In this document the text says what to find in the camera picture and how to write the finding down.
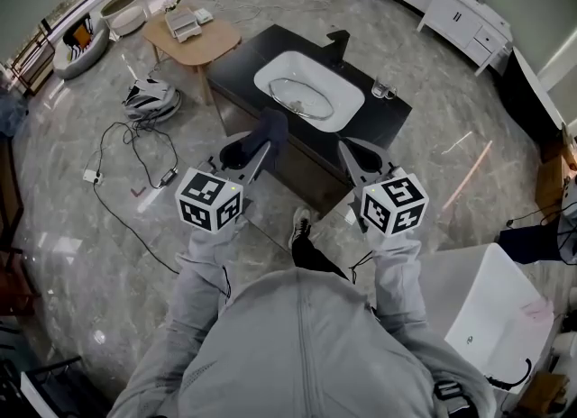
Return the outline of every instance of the sneaker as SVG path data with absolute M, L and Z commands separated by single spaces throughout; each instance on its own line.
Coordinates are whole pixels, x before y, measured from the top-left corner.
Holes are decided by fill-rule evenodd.
M 288 249 L 292 250 L 292 243 L 301 235 L 308 237 L 310 233 L 310 210 L 304 206 L 297 208 L 295 215 L 292 217 L 292 234 L 288 239 Z

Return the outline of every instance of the door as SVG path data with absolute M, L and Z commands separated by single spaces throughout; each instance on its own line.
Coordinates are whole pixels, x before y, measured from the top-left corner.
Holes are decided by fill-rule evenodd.
M 458 0 L 433 0 L 426 19 L 463 49 L 481 28 L 475 13 Z

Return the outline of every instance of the glass cup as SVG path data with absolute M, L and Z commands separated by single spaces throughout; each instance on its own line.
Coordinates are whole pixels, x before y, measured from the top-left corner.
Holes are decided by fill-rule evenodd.
M 394 99 L 397 97 L 397 87 L 391 84 L 392 74 L 387 66 L 383 67 L 372 85 L 372 94 L 379 99 Z

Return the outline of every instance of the marble floor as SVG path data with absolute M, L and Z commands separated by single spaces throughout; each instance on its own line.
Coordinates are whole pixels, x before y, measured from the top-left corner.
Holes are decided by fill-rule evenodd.
M 148 0 L 152 11 L 163 0 Z M 538 166 L 535 144 L 501 105 L 489 72 L 474 76 L 473 64 L 424 29 L 419 16 L 393 0 L 188 0 L 235 23 L 244 39 L 277 23 L 320 45 L 346 29 L 352 37 L 345 59 L 370 76 L 389 65 L 399 95 L 413 106 L 389 153 L 414 172 L 430 196 L 417 231 L 423 252 L 493 240 L 508 218 L 527 214 Z M 151 48 L 137 32 L 112 43 L 88 72 L 63 84 L 52 77 L 33 98 L 14 155 L 25 205 L 16 246 L 41 293 L 41 326 L 62 355 L 84 357 L 88 371 L 114 398 L 124 387 L 167 310 L 174 277 L 97 201 L 82 180 L 106 127 L 122 121 L 121 102 L 133 74 L 151 73 L 184 92 L 180 111 L 161 125 L 179 155 L 179 170 L 196 166 L 224 137 L 215 108 L 202 104 L 195 77 L 171 60 L 155 67 Z M 174 207 L 178 183 L 153 197 L 123 130 L 105 140 L 98 188 L 153 251 L 173 263 L 188 241 L 188 227 Z M 174 163 L 167 142 L 148 134 L 139 152 L 158 180 Z M 481 155 L 468 183 L 455 194 Z M 233 285 L 291 266 L 287 238 L 294 209 L 303 202 L 264 173 L 251 187 L 255 202 L 225 259 Z M 534 220 L 527 219 L 527 224 Z M 316 246 L 341 268 L 367 251 L 358 226 L 337 206 L 312 233 Z M 564 311 L 575 272 L 559 263 L 523 267 L 537 288 Z M 358 285 L 372 295 L 369 262 Z

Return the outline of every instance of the black countertop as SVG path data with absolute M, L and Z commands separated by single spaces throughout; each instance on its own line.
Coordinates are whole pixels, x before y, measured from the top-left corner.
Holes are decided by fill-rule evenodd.
M 308 56 L 364 93 L 364 104 L 342 130 L 321 132 L 254 85 L 254 75 L 284 51 L 298 51 Z M 208 84 L 257 117 L 264 107 L 281 110 L 288 118 L 288 132 L 340 171 L 339 138 L 359 138 L 387 149 L 411 112 L 411 106 L 398 97 L 391 100 L 376 98 L 371 92 L 373 78 L 348 63 L 342 68 L 334 68 L 326 56 L 322 47 L 275 24 L 212 63 L 207 73 Z

